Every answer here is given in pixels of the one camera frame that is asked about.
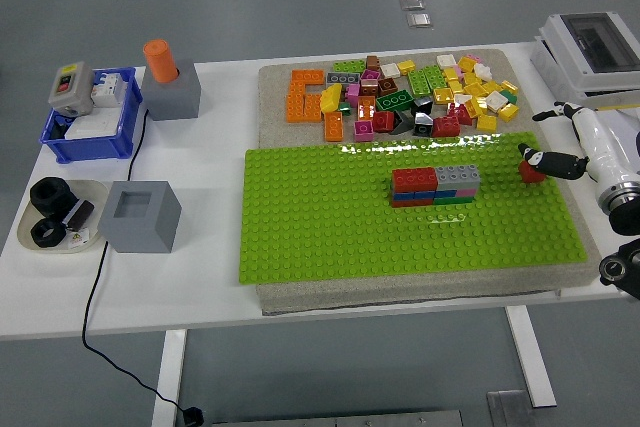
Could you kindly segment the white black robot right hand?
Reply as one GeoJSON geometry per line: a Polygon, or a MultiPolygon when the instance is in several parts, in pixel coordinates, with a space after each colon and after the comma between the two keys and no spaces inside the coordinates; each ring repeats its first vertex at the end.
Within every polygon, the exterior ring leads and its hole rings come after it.
{"type": "Polygon", "coordinates": [[[539,151],[525,143],[518,145],[523,159],[537,172],[552,177],[576,180],[585,173],[603,188],[613,192],[623,188],[639,190],[639,175],[624,167],[614,151],[613,140],[605,131],[594,110],[569,102],[555,102],[550,111],[535,114],[534,121],[564,116],[585,154],[583,158],[559,152],[539,151]]]}

